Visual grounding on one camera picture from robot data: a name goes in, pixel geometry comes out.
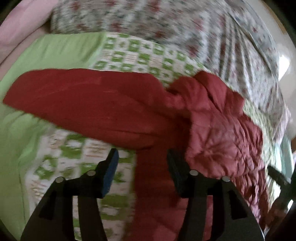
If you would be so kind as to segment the person's right hand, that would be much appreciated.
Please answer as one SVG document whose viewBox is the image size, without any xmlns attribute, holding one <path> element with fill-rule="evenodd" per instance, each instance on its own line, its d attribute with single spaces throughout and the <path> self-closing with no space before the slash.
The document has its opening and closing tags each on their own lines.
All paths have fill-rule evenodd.
<svg viewBox="0 0 296 241">
<path fill-rule="evenodd" d="M 282 209 L 282 200 L 277 198 L 267 214 L 266 225 L 270 230 L 277 228 L 285 218 L 286 214 L 286 210 Z"/>
</svg>

